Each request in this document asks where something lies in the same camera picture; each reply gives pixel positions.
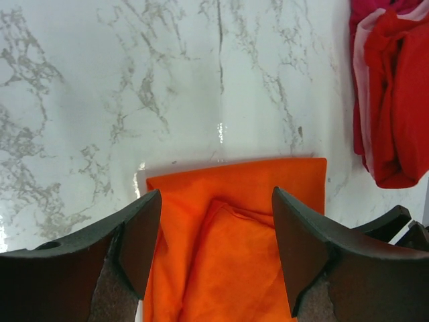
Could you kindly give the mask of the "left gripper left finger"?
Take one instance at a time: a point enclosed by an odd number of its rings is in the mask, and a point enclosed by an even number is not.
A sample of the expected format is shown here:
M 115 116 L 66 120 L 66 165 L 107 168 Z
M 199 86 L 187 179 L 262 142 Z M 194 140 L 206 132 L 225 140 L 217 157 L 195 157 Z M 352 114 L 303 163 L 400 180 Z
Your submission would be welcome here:
M 1 255 L 2 321 L 134 321 L 154 256 L 162 196 L 33 250 Z

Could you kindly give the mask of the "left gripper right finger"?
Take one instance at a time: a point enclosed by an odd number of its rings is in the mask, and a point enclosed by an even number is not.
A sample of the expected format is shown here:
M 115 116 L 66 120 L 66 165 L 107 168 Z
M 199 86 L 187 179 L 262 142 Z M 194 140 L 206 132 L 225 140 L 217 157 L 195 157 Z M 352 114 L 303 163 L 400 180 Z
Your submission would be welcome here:
M 368 237 L 280 188 L 273 190 L 272 207 L 291 316 L 428 320 L 428 251 Z

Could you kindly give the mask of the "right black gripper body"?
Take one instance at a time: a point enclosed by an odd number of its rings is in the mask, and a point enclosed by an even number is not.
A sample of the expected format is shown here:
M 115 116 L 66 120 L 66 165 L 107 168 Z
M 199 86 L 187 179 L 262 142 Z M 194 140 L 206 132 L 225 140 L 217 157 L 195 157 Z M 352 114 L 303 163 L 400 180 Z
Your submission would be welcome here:
M 414 221 L 408 209 L 401 205 L 353 230 L 395 246 L 428 251 L 428 227 Z

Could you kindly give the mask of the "orange t shirt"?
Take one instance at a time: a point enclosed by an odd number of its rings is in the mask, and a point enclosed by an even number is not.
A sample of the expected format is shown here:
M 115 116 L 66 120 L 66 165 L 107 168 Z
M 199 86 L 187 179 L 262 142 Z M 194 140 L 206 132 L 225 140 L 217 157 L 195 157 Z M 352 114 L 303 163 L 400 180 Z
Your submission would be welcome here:
M 145 321 L 291 321 L 271 196 L 324 212 L 327 161 L 281 158 L 147 179 L 162 195 Z

